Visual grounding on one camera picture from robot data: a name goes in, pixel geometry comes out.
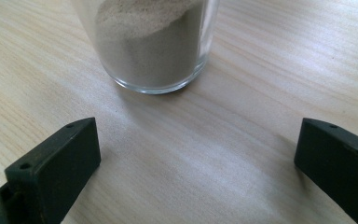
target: glass jar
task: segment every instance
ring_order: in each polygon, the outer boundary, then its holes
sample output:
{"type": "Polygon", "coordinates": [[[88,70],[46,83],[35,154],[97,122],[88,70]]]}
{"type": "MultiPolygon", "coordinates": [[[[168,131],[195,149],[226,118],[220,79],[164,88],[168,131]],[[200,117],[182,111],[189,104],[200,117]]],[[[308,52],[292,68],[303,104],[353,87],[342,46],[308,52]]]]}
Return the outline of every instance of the glass jar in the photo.
{"type": "Polygon", "coordinates": [[[207,61],[219,0],[72,0],[106,72],[159,94],[193,80],[207,61]]]}

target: transparent container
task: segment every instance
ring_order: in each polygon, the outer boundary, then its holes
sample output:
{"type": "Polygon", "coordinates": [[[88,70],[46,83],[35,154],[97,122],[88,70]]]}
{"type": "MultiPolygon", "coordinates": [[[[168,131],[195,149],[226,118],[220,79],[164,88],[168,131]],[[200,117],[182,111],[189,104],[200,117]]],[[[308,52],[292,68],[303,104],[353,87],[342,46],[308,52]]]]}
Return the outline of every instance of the transparent container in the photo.
{"type": "Polygon", "coordinates": [[[72,0],[106,72],[133,91],[175,91],[202,70],[219,0],[72,0]]]}

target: wooden table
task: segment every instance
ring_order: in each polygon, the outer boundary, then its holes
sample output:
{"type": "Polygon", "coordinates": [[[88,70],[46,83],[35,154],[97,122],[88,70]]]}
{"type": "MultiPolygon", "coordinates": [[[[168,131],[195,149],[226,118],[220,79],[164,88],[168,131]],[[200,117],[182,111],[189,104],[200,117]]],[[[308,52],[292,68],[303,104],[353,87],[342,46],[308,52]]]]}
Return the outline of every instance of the wooden table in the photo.
{"type": "Polygon", "coordinates": [[[103,161],[63,223],[353,223],[293,163],[304,117],[358,134],[358,1],[223,0],[203,73],[108,76],[69,0],[0,0],[4,169],[95,117],[103,161]]]}

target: glass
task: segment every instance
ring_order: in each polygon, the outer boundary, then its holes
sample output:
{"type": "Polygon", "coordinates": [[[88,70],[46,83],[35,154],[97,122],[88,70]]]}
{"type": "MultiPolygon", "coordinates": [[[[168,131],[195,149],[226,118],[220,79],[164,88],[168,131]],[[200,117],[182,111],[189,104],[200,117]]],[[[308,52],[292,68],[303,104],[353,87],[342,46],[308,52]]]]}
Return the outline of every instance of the glass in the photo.
{"type": "Polygon", "coordinates": [[[210,51],[219,0],[72,0],[106,72],[143,93],[193,80],[210,51]]]}

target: wood grain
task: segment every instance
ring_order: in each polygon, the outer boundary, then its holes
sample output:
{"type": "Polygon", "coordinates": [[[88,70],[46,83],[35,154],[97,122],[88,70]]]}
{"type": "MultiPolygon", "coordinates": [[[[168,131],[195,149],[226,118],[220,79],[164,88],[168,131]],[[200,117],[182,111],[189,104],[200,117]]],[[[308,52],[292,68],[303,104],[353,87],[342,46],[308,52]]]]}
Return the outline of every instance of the wood grain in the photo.
{"type": "Polygon", "coordinates": [[[63,223],[353,223],[293,158],[304,117],[358,134],[358,1],[222,1],[203,73],[150,96],[104,72],[68,0],[0,0],[0,185],[86,117],[103,162],[63,223]]]}

